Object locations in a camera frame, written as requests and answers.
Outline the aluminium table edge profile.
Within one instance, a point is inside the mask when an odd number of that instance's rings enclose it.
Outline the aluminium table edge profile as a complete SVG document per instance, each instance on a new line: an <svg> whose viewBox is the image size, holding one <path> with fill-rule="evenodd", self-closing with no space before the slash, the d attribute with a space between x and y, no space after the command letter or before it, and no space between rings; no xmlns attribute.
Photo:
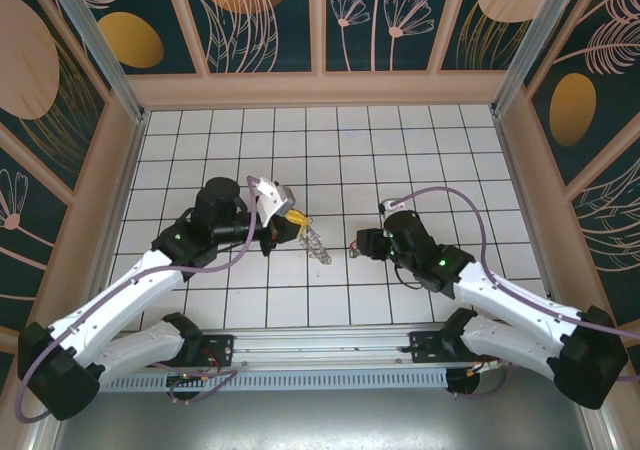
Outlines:
<svg viewBox="0 0 640 450"><path fill-rule="evenodd" d="M509 142L506 130L502 122L494 117L493 123L496 128L499 142L504 154L505 162L509 170L510 178L514 185L514 191L523 214L524 223L530 236L531 246L536 259L536 264L541 274L544 285L544 295L552 300L562 301L562 297L557 293L555 279L549 269L549 260L541 246L541 234L532 213L531 199L526 194L526 188L518 164L514 159L512 146ZM601 410L589 410L584 407L577 407L577 412L584 427L583 433L589 442L591 450L621 450L616 432L610 425L609 416Z"/></svg>
<svg viewBox="0 0 640 450"><path fill-rule="evenodd" d="M147 121L103 112L30 319L46 326L82 306L108 280Z"/></svg>

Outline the grey sheet metal panel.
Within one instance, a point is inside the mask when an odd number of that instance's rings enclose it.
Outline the grey sheet metal panel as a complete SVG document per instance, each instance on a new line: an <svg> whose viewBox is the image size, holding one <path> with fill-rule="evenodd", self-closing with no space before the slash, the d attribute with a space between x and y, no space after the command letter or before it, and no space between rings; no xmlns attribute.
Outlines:
<svg viewBox="0 0 640 450"><path fill-rule="evenodd" d="M194 406L102 394L55 450L593 450L578 408L515 373L497 395L441 389L222 392Z"/></svg>

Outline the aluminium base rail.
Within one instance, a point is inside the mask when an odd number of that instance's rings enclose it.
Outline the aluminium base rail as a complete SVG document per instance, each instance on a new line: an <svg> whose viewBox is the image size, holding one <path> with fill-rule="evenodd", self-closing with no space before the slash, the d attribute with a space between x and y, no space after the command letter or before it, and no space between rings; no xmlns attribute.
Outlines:
<svg viewBox="0 0 640 450"><path fill-rule="evenodd" d="M222 353L247 371L386 369L413 363L410 334L433 325L228 330Z"/></svg>

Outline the aluminium corner post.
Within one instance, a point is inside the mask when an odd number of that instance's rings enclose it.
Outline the aluminium corner post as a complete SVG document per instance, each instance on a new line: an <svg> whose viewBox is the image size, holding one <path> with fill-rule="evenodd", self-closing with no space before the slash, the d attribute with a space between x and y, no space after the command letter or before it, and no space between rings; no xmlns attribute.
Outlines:
<svg viewBox="0 0 640 450"><path fill-rule="evenodd" d="M140 122L145 116L144 107L135 96L124 70L111 51L89 8L83 0L59 1L127 113L136 122Z"/></svg>
<svg viewBox="0 0 640 450"><path fill-rule="evenodd" d="M543 0L507 69L491 104L494 119L500 119L518 93L537 56L549 40L570 0Z"/></svg>

